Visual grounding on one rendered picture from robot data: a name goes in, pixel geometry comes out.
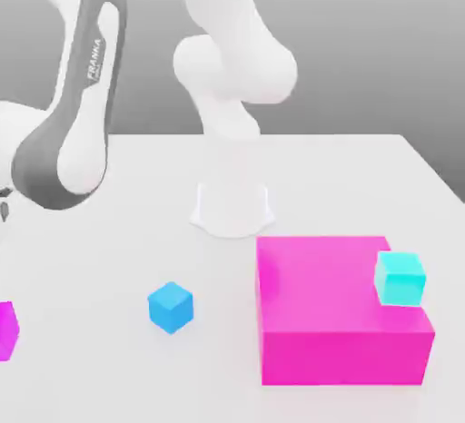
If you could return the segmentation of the small magenta cube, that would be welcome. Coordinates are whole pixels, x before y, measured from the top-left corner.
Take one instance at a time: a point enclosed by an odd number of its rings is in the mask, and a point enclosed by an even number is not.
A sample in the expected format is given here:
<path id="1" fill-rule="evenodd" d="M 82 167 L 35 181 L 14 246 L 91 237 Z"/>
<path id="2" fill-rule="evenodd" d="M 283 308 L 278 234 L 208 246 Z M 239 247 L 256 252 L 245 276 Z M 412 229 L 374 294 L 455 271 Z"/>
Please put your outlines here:
<path id="1" fill-rule="evenodd" d="M 8 361 L 19 336 L 19 323 L 12 301 L 0 302 L 0 361 Z"/>

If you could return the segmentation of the large pink box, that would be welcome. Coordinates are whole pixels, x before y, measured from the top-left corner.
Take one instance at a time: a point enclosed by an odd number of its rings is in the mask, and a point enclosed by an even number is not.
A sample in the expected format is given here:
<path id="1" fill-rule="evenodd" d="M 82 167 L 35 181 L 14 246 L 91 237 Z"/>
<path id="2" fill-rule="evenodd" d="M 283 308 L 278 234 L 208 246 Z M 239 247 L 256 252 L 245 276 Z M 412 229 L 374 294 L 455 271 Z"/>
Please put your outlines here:
<path id="1" fill-rule="evenodd" d="M 381 305 L 381 236 L 262 236 L 256 307 L 262 384 L 420 385 L 435 331 L 419 307 Z"/>

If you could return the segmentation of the small cyan cube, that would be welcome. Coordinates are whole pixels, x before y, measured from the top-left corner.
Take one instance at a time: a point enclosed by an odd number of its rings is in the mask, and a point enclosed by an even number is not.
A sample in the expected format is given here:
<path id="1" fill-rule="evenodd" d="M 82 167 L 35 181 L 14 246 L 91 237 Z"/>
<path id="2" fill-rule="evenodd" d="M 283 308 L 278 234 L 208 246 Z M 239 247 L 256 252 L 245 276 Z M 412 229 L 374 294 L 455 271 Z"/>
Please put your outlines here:
<path id="1" fill-rule="evenodd" d="M 379 251 L 373 281 L 381 305 L 421 305 L 426 273 L 416 253 Z"/>

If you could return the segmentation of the small blue cube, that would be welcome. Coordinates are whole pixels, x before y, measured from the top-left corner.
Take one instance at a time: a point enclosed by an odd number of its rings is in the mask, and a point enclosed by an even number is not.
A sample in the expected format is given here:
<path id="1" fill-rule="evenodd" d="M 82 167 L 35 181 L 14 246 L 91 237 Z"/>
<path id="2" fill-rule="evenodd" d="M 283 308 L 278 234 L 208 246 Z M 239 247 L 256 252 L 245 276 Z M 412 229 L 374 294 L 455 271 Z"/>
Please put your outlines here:
<path id="1" fill-rule="evenodd" d="M 169 281 L 148 298 L 152 323 L 169 334 L 193 319 L 193 295 L 179 284 Z"/>

